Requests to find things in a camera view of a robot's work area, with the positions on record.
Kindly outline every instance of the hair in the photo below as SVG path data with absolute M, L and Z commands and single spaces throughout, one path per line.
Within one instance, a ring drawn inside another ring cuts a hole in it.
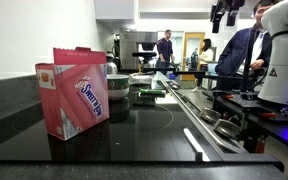
M 165 31 L 165 34 L 170 33 L 170 32 L 172 32 L 172 31 L 169 30 L 169 29 L 167 29 L 167 30 Z
M 270 5 L 275 5 L 279 2 L 281 2 L 281 0 L 260 0 L 254 6 L 253 13 L 256 14 L 256 11 L 258 10 L 259 6 L 270 6 Z
M 202 51 L 205 52 L 206 50 L 208 50 L 209 48 L 212 47 L 212 41 L 211 41 L 211 39 L 204 39 L 203 41 L 204 41 L 205 45 L 204 45 Z

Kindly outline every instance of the hand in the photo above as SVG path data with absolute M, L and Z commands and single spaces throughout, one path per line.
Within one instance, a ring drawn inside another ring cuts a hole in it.
M 258 59 L 253 64 L 251 64 L 251 68 L 252 70 L 257 70 L 257 69 L 260 69 L 263 64 L 264 64 L 264 60 Z

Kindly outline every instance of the dark suit jacket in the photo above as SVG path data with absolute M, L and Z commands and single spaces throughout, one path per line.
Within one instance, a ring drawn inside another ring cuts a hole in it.
M 247 55 L 248 42 L 251 30 L 255 27 L 238 31 L 220 55 L 215 71 L 221 76 L 234 76 Z M 268 67 L 272 52 L 272 39 L 266 33 L 263 39 L 263 48 L 257 59 L 263 59 L 263 67 Z

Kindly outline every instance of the doorway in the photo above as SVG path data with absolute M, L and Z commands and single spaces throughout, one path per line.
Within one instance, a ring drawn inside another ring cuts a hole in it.
M 205 33 L 201 32 L 187 32 L 184 35 L 184 51 L 182 61 L 182 71 L 189 71 L 191 64 L 191 55 L 198 48 L 198 54 L 202 53 L 202 42 Z M 194 75 L 182 75 L 183 81 L 194 81 Z

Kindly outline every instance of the woman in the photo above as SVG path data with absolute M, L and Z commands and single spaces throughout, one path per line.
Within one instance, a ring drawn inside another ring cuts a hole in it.
M 198 56 L 198 61 L 200 64 L 200 70 L 207 70 L 207 61 L 214 61 L 214 52 L 211 49 L 212 47 L 212 41 L 210 39 L 204 39 L 203 40 L 203 49 L 202 49 L 202 54 Z M 196 75 L 196 82 L 197 82 L 197 86 L 192 89 L 192 92 L 196 92 L 197 90 L 199 90 L 201 88 L 202 85 L 202 76 Z

